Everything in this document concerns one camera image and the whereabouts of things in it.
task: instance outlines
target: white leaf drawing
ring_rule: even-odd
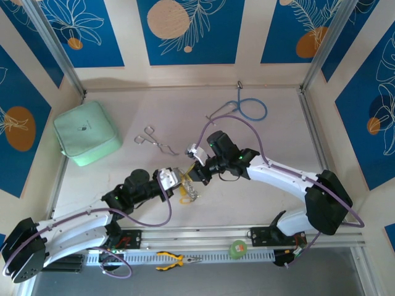
[[[7,68],[0,67],[0,84],[2,84],[6,79],[7,71]],[[9,131],[11,128],[20,128],[21,130],[28,131],[27,126],[25,126],[27,122],[28,119],[16,120],[12,118],[11,116],[7,115],[7,113],[5,113],[5,111],[0,107],[0,134],[2,134],[7,128]]]
[[[368,14],[371,10],[372,7],[375,5],[376,0],[361,0],[355,5],[354,11],[349,17],[349,21],[355,25],[356,24],[356,19],[357,19],[357,14]]]
[[[384,131],[383,155],[395,153],[395,32],[384,47],[376,71],[378,90],[381,95],[381,106],[374,114],[376,120],[370,120],[368,131],[377,134]]]
[[[323,39],[324,27],[335,16],[336,11],[343,0],[326,0],[322,9],[318,9],[315,0],[293,0],[289,6],[294,9],[296,20],[301,22],[305,27],[305,31],[310,32],[314,36],[315,48],[321,45]]]
[[[221,1],[218,7],[213,3]],[[181,36],[173,39],[162,39],[159,47],[164,47],[161,55],[175,49],[180,51],[186,47],[193,48],[204,33],[210,32],[209,16],[218,12],[227,0],[181,0],[179,4],[184,8],[189,17],[189,27]]]
[[[86,40],[98,46],[102,44],[95,29],[103,26],[104,18],[85,12],[85,0],[43,0],[39,5],[53,29],[62,33],[63,43],[68,43],[73,38],[69,45],[75,40]],[[80,49],[81,44],[76,44],[73,48]]]
[[[29,16],[27,15],[25,9],[23,6],[20,6],[11,0],[0,0],[4,3],[4,5],[7,7],[7,9],[12,12],[14,15],[15,19],[20,22],[22,25],[25,25],[28,27],[31,31],[37,32],[36,27],[34,24],[31,22]]]
[[[7,68],[0,67],[0,84],[6,79],[7,71]]]

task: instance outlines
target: pliers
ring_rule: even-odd
[[[169,266],[166,266],[166,267],[158,266],[156,268],[156,270],[159,270],[159,271],[168,271],[169,269],[172,269],[172,268],[177,267],[177,266],[182,267],[184,264],[187,264],[187,263],[197,263],[197,262],[201,262],[202,261],[199,257],[188,257],[188,258],[186,258],[186,257],[184,257],[184,255],[174,255],[174,254],[169,253],[169,252],[157,252],[156,255],[158,255],[158,256],[169,256],[169,257],[172,257],[172,258],[177,260],[176,263],[173,263],[173,264],[171,264]]]

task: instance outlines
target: black mount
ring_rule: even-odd
[[[119,236],[112,236],[112,240],[107,240],[104,248],[111,251],[124,251],[124,250],[139,250],[141,245],[142,231],[138,229],[120,230]],[[119,268],[119,265],[105,265],[106,263],[119,263],[120,261],[108,253],[101,253],[99,255],[99,262],[103,263],[103,268],[106,271],[114,271]]]
[[[158,170],[149,180],[149,173],[145,170],[138,169],[131,172],[130,176],[125,179],[123,184],[117,185],[113,191],[108,192],[101,200],[107,202],[110,208],[116,208],[126,214],[133,213],[135,205],[146,202],[159,196],[165,202],[166,199],[160,189],[157,181]],[[171,197],[173,191],[166,190],[167,196]],[[123,216],[115,214],[113,221],[122,219]]]
[[[19,222],[1,247],[4,261],[7,262],[13,252],[36,233],[37,227],[31,218]],[[14,283],[26,281],[43,269],[45,258],[49,255],[45,251],[45,243],[46,239],[38,236],[12,260],[8,270]]]
[[[343,202],[352,207],[351,198],[334,173],[324,170],[317,177],[319,183],[333,191]],[[331,195],[316,185],[307,188],[306,191],[304,199],[310,224],[327,236],[334,235],[348,211]]]
[[[56,260],[43,269],[47,273],[80,273],[84,263],[84,255],[73,254]]]
[[[259,155],[257,151],[251,149],[239,150],[231,141],[229,136],[223,131],[216,131],[207,138],[207,142],[215,153],[214,157],[206,160],[206,165],[195,162],[192,170],[188,173],[192,181],[202,182],[208,185],[214,174],[222,174],[229,171],[233,176],[243,177],[250,180],[247,174],[247,167],[250,161]]]
[[[253,247],[285,247],[296,245],[294,236],[284,235],[278,228],[277,222],[285,211],[280,212],[268,227],[252,227],[251,242]]]

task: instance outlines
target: mint green bag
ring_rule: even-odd
[[[113,153],[122,145],[117,127],[96,101],[59,115],[54,126],[62,153],[80,167]]]

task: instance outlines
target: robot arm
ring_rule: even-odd
[[[20,283],[32,278],[62,257],[93,247],[108,247],[118,242],[122,232],[117,221],[123,216],[114,213],[114,209],[129,215],[136,205],[156,196],[164,202],[159,180],[167,197],[171,197],[173,189],[181,184],[181,173],[177,169],[166,168],[156,171],[150,180],[146,171],[135,170],[123,184],[85,208],[36,224],[31,218],[22,220],[1,247],[6,262],[31,236],[47,228],[49,230],[29,242],[11,259],[8,272],[13,282]]]
[[[209,184],[214,174],[229,171],[232,175],[271,184],[296,196],[305,203],[305,207],[284,212],[276,218],[278,237],[293,236],[295,233],[316,229],[327,235],[334,235],[347,210],[326,191],[316,186],[312,181],[325,185],[339,196],[350,207],[352,200],[341,185],[336,175],[328,170],[321,174],[308,173],[268,160],[254,150],[243,149],[231,141],[227,134],[217,131],[207,138],[207,142],[214,151],[214,157],[208,157],[200,147],[192,145],[186,153],[196,158],[189,177],[193,181]]]
[[[188,173],[193,181],[208,185],[213,175],[229,171],[237,177],[279,187],[305,203],[306,206],[296,212],[281,212],[269,226],[269,239],[279,244],[297,232],[313,228],[333,235],[343,222],[347,210],[313,182],[325,185],[352,206],[338,178],[330,171],[325,170],[316,175],[271,160],[267,163],[257,151],[239,150],[222,131],[215,132],[207,141],[214,151],[214,157],[209,157],[196,145],[187,150],[188,156],[197,159]],[[123,184],[101,200],[75,213],[36,224],[31,218],[21,221],[1,247],[13,282],[26,281],[52,262],[75,252],[114,245],[121,236],[117,220],[125,214],[131,214],[136,205],[156,196],[160,196],[164,202],[166,197],[162,189],[170,197],[173,195],[172,190],[180,184],[181,173],[177,169],[156,171],[152,180],[146,171],[135,170]]]

